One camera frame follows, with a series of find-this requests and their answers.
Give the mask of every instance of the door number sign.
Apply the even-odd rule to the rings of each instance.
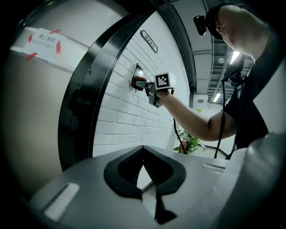
[[[144,37],[145,41],[147,41],[147,43],[150,45],[150,47],[153,49],[153,51],[155,53],[158,52],[158,47],[157,45],[153,42],[153,40],[150,38],[150,36],[148,35],[148,33],[146,33],[146,31],[142,30],[141,31],[141,36]]]

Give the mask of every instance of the black cable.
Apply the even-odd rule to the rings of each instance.
[[[181,144],[181,146],[182,146],[182,149],[183,149],[183,151],[184,151],[184,154],[188,154],[187,151],[186,151],[185,148],[184,148],[184,145],[183,145],[183,143],[182,143],[182,141],[181,141],[181,139],[180,139],[180,136],[179,136],[179,134],[178,134],[178,131],[177,131],[177,129],[176,129],[176,121],[175,121],[174,118],[173,118],[173,120],[174,120],[175,133],[176,133],[176,135],[177,135],[177,137],[178,137],[178,139],[179,139],[179,141],[180,141],[180,144]]]
[[[223,85],[223,116],[222,116],[222,122],[221,122],[221,124],[220,124],[219,142],[218,142],[218,146],[217,146],[217,148],[216,148],[216,150],[215,150],[214,158],[216,158],[216,156],[218,155],[219,145],[220,145],[220,141],[221,141],[221,139],[222,139],[223,130],[224,130],[224,104],[225,104],[224,81],[222,81],[222,85]]]

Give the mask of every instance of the paper sign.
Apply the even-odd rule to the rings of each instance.
[[[60,40],[62,39],[65,39],[65,37],[60,34],[38,29],[36,33],[28,37],[23,52],[49,61],[57,54],[60,54]]]

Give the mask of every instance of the black t-shirt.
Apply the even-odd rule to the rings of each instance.
[[[235,138],[237,148],[246,148],[252,141],[268,133],[253,100],[268,83],[282,57],[281,42],[274,33],[270,33],[267,45],[251,68],[240,96],[233,93],[229,103],[225,106],[225,112],[234,118],[237,124]]]

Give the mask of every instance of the man's hand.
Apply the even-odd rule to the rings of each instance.
[[[170,92],[168,90],[158,90],[156,92],[156,96],[159,97],[158,103],[164,105],[164,101],[169,95],[170,95]]]

